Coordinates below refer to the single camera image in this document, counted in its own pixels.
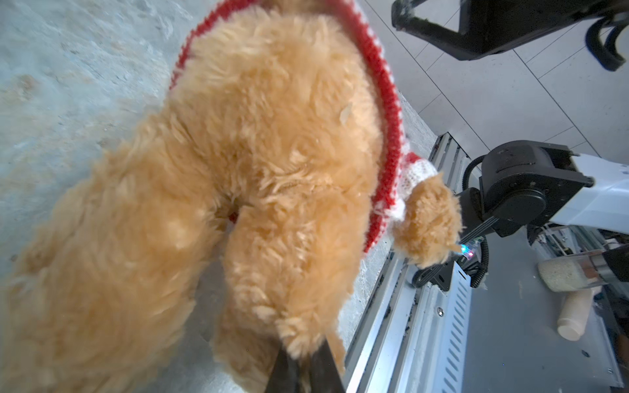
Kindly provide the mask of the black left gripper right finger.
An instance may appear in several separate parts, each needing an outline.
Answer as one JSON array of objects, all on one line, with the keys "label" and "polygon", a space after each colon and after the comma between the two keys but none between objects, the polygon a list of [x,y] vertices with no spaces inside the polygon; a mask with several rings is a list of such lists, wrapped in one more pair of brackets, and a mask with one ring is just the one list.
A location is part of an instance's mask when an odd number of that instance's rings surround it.
[{"label": "black left gripper right finger", "polygon": [[311,356],[309,376],[312,393],[346,392],[327,340]]}]

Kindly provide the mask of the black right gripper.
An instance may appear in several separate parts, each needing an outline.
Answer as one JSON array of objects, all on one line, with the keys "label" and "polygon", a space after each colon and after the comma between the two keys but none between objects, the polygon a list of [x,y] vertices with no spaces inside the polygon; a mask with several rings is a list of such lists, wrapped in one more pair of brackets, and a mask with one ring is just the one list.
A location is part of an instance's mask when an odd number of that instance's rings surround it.
[{"label": "black right gripper", "polygon": [[394,28],[422,39],[460,61],[508,52],[582,20],[628,11],[627,1],[468,0],[460,2],[453,31],[414,14],[421,1],[395,1]]}]

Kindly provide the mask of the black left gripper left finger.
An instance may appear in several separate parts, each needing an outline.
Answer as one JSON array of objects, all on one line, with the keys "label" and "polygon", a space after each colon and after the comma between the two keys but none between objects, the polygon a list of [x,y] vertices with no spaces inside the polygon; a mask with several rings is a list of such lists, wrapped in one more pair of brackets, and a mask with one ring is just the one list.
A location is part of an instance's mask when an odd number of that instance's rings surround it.
[{"label": "black left gripper left finger", "polygon": [[265,393],[299,393],[300,365],[284,348],[278,352]]}]

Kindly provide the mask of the red white striped knit sweater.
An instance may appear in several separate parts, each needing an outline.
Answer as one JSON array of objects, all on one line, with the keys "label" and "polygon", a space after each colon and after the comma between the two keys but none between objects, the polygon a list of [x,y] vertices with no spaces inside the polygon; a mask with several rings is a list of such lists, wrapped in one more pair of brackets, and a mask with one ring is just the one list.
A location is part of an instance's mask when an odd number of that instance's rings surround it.
[{"label": "red white striped knit sweater", "polygon": [[352,1],[225,1],[187,37],[167,110],[204,162],[203,194],[164,229],[232,252],[357,257],[386,233],[419,263],[457,241],[457,203],[411,151],[391,71]]}]

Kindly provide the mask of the tan plush teddy bear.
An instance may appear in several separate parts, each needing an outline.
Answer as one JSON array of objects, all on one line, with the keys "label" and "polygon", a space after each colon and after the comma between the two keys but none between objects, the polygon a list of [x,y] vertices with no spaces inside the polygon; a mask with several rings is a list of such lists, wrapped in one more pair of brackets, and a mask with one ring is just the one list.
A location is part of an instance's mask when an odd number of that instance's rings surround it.
[{"label": "tan plush teddy bear", "polygon": [[226,1],[162,108],[69,189],[2,288],[4,392],[131,392],[170,361],[219,244],[213,352],[247,392],[278,353],[314,387],[360,262],[386,233],[421,268],[460,203],[411,151],[383,47],[353,1]]}]

